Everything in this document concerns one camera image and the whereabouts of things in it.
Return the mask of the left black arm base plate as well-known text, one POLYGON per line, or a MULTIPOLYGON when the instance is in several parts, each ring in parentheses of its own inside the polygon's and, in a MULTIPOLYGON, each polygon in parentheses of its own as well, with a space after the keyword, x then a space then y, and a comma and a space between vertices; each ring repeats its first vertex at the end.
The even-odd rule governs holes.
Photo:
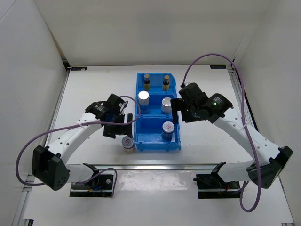
POLYGON ((117 171, 114 168, 99 170, 96 178, 85 183, 72 183, 70 197, 79 198, 112 198, 117 182, 117 171))

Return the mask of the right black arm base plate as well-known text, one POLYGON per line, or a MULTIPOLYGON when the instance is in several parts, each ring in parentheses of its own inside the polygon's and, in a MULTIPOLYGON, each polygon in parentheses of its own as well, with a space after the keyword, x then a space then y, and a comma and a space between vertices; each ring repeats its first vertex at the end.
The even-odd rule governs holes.
POLYGON ((197 184, 199 199, 235 199, 240 197, 238 181, 225 182, 219 175, 219 167, 210 173, 197 174, 193 179, 197 184))

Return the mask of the yellow-label small brown bottle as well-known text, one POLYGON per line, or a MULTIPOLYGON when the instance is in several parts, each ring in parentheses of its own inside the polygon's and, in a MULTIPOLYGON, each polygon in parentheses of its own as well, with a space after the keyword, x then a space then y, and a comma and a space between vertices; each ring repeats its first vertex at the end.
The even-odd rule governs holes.
POLYGON ((169 75, 164 76, 164 80, 163 80, 163 84, 162 84, 163 91, 169 91, 169 84, 170 84, 169 79, 170 79, 169 75))
POLYGON ((144 75, 144 80, 143 80, 143 87, 145 91, 150 91, 151 89, 151 81, 150 81, 150 75, 145 74, 144 75))

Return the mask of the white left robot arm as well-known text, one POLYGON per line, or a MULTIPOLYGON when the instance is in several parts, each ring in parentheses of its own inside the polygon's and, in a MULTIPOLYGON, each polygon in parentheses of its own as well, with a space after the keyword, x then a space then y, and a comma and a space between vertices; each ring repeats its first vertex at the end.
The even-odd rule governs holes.
POLYGON ((117 135, 132 137, 132 114, 125 115, 128 102, 111 94, 106 101, 93 102, 77 123, 57 140, 33 150, 32 173, 42 183, 57 191, 66 183, 84 184, 87 188, 98 185, 100 171, 87 163, 68 164, 73 153, 89 137, 103 128, 105 137, 117 135))

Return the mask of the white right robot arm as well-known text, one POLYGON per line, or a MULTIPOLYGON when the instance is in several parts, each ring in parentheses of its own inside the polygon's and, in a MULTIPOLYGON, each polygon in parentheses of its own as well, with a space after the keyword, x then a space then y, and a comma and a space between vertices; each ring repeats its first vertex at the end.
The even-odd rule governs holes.
POLYGON ((252 181, 260 188, 270 188, 293 151, 287 146, 277 146, 243 123, 240 113, 223 95, 216 93, 208 97, 194 82, 182 85, 179 94, 180 98, 171 100, 174 124, 178 124, 178 111, 185 123, 209 121, 230 135, 252 158, 239 163, 221 162, 205 179, 216 188, 232 181, 252 181))

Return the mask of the white-lid spice jar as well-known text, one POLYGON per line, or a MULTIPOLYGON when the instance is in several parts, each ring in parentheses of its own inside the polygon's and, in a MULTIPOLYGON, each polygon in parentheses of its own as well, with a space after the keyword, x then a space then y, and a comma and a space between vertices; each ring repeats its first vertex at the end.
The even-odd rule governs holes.
POLYGON ((161 136, 164 140, 171 141, 173 137, 173 132, 175 129, 175 125, 171 121, 166 121, 162 125, 162 133, 161 136))
POLYGON ((133 153, 135 151, 134 141, 129 136, 123 137, 121 144, 126 153, 133 153))

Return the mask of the blue three-compartment plastic bin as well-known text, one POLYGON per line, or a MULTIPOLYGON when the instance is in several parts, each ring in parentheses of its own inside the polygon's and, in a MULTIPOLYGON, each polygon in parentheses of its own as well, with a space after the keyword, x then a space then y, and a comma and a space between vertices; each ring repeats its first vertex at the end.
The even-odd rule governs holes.
POLYGON ((150 75, 150 110, 147 114, 141 114, 134 123, 134 144, 139 151, 173 151, 181 149, 180 126, 175 125, 171 141, 164 140, 161 136, 162 125, 166 121, 173 121, 172 114, 162 114, 161 102, 165 97, 177 98, 176 80, 171 73, 138 73, 136 79, 136 95, 145 91, 143 87, 144 75, 150 75), (162 90, 164 76, 169 75, 169 91, 162 90))

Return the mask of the blue-label silver-lid shaker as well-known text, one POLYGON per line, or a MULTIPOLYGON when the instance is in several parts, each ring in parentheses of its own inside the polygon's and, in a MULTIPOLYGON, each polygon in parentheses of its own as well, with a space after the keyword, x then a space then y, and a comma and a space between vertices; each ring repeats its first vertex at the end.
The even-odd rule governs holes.
POLYGON ((138 103, 141 109, 141 114, 147 114, 150 110, 149 106, 150 95, 147 91, 138 93, 138 103))
POLYGON ((165 97, 162 99, 161 112, 162 112, 162 114, 171 114, 172 113, 170 97, 165 97))

